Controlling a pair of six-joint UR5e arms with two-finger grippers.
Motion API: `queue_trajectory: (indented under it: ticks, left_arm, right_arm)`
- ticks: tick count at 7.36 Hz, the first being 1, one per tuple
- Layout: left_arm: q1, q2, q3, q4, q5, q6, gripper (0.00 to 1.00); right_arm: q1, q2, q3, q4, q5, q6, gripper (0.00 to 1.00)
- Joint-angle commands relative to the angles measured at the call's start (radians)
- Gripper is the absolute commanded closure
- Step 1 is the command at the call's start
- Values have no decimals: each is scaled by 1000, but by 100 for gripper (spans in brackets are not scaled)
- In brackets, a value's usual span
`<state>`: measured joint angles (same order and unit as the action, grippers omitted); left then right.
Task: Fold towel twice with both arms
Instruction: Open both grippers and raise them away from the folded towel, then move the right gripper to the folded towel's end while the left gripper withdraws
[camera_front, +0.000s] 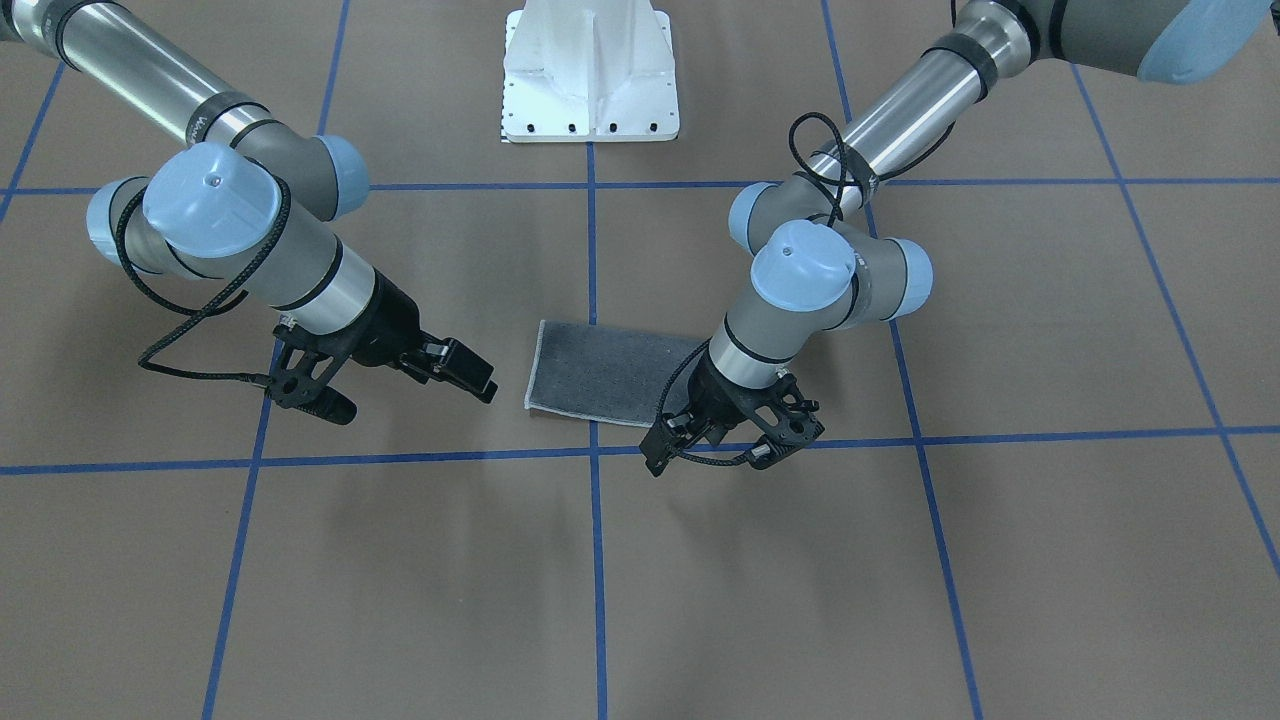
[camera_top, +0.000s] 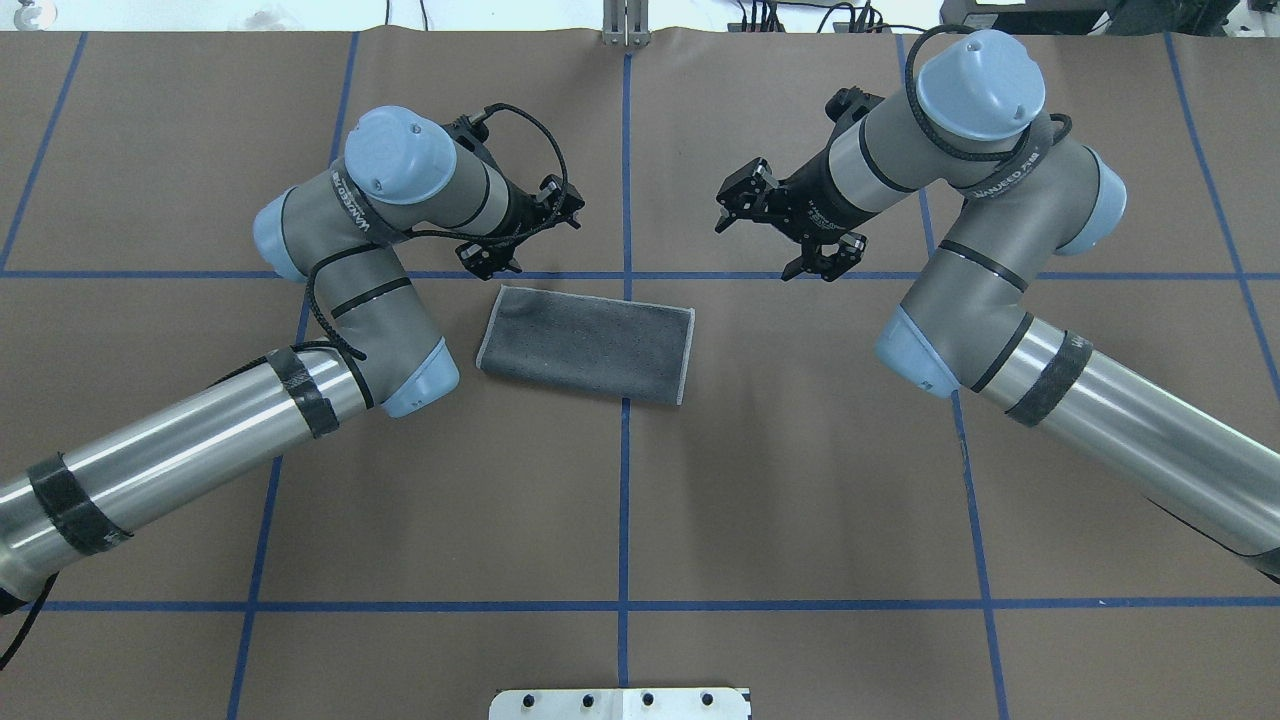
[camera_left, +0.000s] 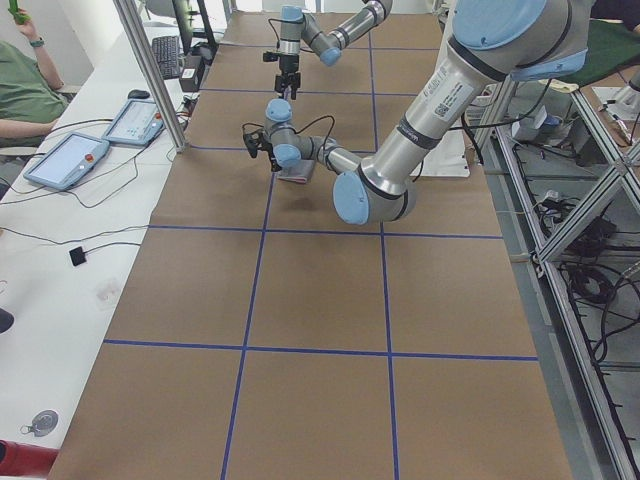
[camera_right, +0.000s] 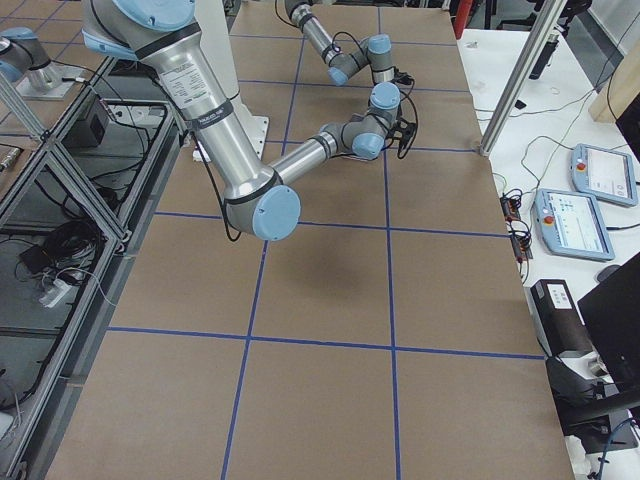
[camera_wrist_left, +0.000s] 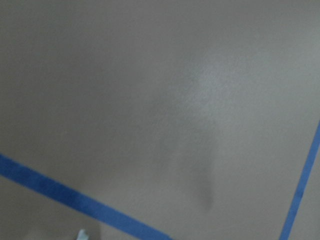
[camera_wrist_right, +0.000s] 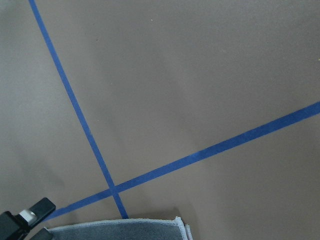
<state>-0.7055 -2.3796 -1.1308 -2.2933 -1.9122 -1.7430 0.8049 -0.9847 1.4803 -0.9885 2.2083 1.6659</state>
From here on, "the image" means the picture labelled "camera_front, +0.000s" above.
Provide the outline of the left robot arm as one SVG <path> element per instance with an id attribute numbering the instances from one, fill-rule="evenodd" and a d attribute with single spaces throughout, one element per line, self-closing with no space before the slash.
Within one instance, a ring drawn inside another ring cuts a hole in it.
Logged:
<path id="1" fill-rule="evenodd" d="M 786 169 L 730 204 L 736 297 L 667 372 L 644 477 L 803 447 L 850 459 L 882 401 L 909 482 L 933 448 L 1010 443 L 1123 479 L 1175 460 L 1233 487 L 1234 433 L 1277 433 L 1277 392 L 1225 424 L 1167 274 L 1277 266 L 1277 31 L 1270 1 L 870 1 L 891 29 L 868 87 L 855 6 L 822 3 L 828 113 L 790 117 Z"/>

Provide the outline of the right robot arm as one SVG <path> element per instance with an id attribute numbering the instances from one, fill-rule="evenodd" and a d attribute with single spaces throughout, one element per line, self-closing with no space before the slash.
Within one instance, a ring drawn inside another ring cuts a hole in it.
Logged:
<path id="1" fill-rule="evenodd" d="M 332 387 L 347 363 L 493 400 L 492 364 L 425 332 L 415 301 L 332 228 L 370 193 L 369 169 L 348 141 L 298 135 L 115 1 L 5 1 L 3 38 L 96 79 L 184 145 L 154 176 L 104 186 L 86 213 L 93 246 L 182 316 L 141 354 L 141 368 L 246 383 L 335 424 L 356 414 Z M 282 354 L 269 373 L 157 361 L 247 297 L 282 318 L 274 329 Z"/>

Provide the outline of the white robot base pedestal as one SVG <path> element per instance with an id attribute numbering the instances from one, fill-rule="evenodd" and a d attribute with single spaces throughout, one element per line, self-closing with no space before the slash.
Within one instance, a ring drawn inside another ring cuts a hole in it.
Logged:
<path id="1" fill-rule="evenodd" d="M 504 22 L 500 137 L 639 143 L 678 137 L 672 23 L 649 1 L 526 1 Z"/>

